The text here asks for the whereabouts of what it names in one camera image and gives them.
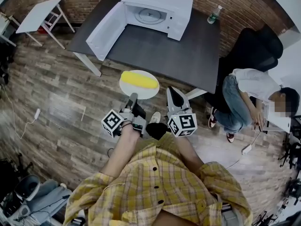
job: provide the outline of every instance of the water bottle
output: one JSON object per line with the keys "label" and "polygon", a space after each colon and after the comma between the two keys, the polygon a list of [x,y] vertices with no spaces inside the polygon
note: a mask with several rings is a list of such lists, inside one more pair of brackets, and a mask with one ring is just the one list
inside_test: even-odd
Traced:
{"label": "water bottle", "polygon": [[222,11],[222,6],[218,5],[218,7],[211,13],[211,15],[208,17],[207,22],[210,24],[213,24],[216,19],[219,17]]}

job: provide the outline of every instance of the white cable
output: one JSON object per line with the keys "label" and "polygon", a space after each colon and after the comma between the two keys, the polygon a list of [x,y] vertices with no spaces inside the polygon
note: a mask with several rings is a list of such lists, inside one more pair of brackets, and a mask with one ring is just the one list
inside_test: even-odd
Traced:
{"label": "white cable", "polygon": [[11,102],[11,100],[9,99],[9,97],[8,97],[8,95],[7,95],[7,93],[6,93],[6,90],[5,90],[4,86],[3,86],[3,85],[1,85],[1,86],[3,87],[3,89],[4,89],[4,92],[5,92],[5,94],[6,94],[6,97],[8,98],[9,102],[11,103],[11,107],[12,107],[12,109],[13,109],[13,117],[14,117],[14,127],[15,127],[15,133],[16,133],[17,137],[19,137],[20,139],[22,139],[22,137],[24,136],[24,134],[25,134],[25,132],[26,132],[26,127],[27,127],[27,124],[33,124],[33,123],[35,122],[35,120],[36,120],[36,119],[34,119],[32,122],[27,122],[27,123],[25,124],[24,132],[23,132],[22,136],[20,137],[20,136],[18,135],[18,133],[17,133],[17,129],[16,129],[16,121],[15,121],[14,104],[13,104],[13,103]]}
{"label": "white cable", "polygon": [[[262,133],[262,130],[259,132],[259,134],[258,134],[257,137],[255,138],[255,140],[252,142],[252,144],[250,144],[251,146],[253,146],[253,144],[255,143],[255,141],[257,140],[257,138],[261,135],[261,133]],[[237,160],[236,163],[238,163],[242,158],[243,158],[243,156],[241,156],[240,159]],[[233,167],[236,163],[232,164],[231,166],[227,167],[226,169],[229,169],[230,167]]]}

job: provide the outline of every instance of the dark gray table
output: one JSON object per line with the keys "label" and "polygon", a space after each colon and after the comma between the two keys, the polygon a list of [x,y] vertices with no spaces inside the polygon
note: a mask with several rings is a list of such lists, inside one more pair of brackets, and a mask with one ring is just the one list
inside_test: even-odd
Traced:
{"label": "dark gray table", "polygon": [[[86,39],[119,1],[101,0],[76,32],[67,49],[76,54],[94,55]],[[128,24],[106,58],[214,93],[219,43],[219,22],[209,24],[206,15],[192,9],[190,21],[180,41],[168,38],[167,33]],[[86,62],[87,57],[79,58]]]}

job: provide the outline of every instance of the black hair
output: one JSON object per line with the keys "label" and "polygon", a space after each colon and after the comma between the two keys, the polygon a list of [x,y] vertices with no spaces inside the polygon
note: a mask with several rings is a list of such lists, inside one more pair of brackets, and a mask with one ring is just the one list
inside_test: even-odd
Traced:
{"label": "black hair", "polygon": [[300,95],[289,87],[281,88],[280,93],[285,94],[286,111],[291,113],[291,117],[295,116],[299,109]]}

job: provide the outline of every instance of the yellow plaid shirt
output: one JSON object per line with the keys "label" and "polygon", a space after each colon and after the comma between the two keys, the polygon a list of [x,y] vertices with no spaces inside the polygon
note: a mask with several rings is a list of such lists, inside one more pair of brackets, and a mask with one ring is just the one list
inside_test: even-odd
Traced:
{"label": "yellow plaid shirt", "polygon": [[64,225],[86,213],[90,226],[150,226],[161,210],[197,225],[222,224],[222,202],[252,223],[249,204],[239,183],[217,162],[204,164],[199,175],[190,172],[170,133],[159,141],[144,140],[118,178],[96,173],[84,180],[69,198]]}

